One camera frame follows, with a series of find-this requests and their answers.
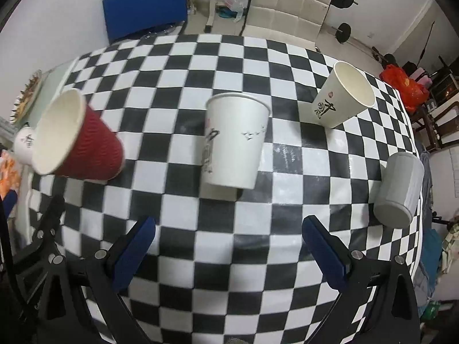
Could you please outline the white paper cup with calligraphy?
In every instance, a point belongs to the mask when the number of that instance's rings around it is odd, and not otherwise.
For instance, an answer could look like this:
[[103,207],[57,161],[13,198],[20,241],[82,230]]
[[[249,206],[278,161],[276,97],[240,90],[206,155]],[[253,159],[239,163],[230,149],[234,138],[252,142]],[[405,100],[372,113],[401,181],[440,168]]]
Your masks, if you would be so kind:
[[202,179],[209,185],[253,189],[270,107],[251,95],[224,92],[206,103]]

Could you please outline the cream padded chair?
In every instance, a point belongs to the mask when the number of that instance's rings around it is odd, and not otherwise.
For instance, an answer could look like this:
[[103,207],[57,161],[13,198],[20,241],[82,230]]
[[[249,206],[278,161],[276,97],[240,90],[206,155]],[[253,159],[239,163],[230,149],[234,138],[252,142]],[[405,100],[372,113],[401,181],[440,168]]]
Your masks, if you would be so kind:
[[315,50],[330,5],[331,0],[249,0],[241,35]]

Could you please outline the orange tissue pack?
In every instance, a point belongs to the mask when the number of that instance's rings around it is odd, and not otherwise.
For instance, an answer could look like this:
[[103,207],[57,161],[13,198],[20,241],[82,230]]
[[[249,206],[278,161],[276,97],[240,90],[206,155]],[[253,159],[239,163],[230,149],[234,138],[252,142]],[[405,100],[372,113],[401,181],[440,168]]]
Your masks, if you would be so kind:
[[10,190],[20,191],[23,167],[15,157],[6,150],[1,151],[0,158],[0,195],[3,200]]

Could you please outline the red ribbed paper cup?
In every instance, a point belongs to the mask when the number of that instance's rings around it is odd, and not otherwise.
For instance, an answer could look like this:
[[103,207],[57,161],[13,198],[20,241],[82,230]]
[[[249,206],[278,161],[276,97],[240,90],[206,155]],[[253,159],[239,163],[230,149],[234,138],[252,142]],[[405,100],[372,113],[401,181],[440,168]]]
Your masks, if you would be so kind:
[[80,90],[55,98],[36,126],[32,168],[38,175],[108,181],[125,165],[120,139]]

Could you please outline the grey ribbed cup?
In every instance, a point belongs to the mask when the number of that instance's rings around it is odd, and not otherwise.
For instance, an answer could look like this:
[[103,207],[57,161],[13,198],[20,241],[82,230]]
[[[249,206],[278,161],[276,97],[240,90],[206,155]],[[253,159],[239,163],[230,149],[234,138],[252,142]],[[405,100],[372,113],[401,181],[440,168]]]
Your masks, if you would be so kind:
[[374,203],[374,216],[389,228],[408,228],[422,191],[423,163],[415,155],[391,155]]

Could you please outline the white bamboo print paper cup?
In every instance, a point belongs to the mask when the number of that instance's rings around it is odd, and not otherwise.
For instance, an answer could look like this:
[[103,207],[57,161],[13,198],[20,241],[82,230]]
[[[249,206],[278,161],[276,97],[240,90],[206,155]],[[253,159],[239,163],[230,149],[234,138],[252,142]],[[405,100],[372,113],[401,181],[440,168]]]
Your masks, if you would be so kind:
[[35,130],[32,127],[23,127],[15,136],[13,152],[16,160],[22,165],[32,165],[34,153]]

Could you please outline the decorated plate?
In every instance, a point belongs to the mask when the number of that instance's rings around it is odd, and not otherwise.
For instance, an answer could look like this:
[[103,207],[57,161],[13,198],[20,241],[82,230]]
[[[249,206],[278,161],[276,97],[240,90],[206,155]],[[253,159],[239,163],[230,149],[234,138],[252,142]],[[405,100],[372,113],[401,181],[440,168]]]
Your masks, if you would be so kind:
[[35,71],[25,85],[25,89],[16,97],[12,112],[9,117],[10,124],[16,125],[23,119],[33,105],[38,92],[42,86],[43,72]]

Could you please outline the white paper cup open top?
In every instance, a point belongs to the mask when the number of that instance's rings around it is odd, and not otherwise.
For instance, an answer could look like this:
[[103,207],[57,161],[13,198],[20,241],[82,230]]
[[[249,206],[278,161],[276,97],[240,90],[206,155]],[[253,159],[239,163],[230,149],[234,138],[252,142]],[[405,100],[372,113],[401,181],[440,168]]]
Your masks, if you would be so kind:
[[338,61],[312,102],[312,112],[320,125],[335,128],[375,103],[366,76],[353,65]]

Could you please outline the red plastic bag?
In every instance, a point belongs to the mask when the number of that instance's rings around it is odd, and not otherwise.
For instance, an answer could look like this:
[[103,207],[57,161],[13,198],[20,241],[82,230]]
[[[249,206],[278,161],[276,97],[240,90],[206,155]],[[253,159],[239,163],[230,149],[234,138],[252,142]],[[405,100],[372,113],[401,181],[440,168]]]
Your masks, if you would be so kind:
[[404,70],[396,65],[388,64],[379,77],[392,88],[398,90],[404,108],[410,114],[417,111],[429,97],[429,91],[426,87],[409,78]]

